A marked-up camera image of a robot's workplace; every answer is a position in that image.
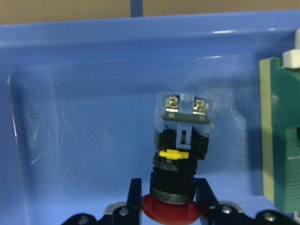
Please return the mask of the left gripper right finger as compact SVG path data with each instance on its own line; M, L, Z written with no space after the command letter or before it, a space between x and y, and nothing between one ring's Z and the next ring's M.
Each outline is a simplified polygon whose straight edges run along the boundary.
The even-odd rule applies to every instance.
M202 225L241 225L243 210L233 202L218 201L205 178L196 179L195 201Z

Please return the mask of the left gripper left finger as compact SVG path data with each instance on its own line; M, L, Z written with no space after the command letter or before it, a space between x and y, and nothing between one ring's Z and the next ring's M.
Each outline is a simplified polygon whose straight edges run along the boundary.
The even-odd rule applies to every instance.
M125 205L117 207L112 213L113 225L140 225L142 219L142 180L132 179Z

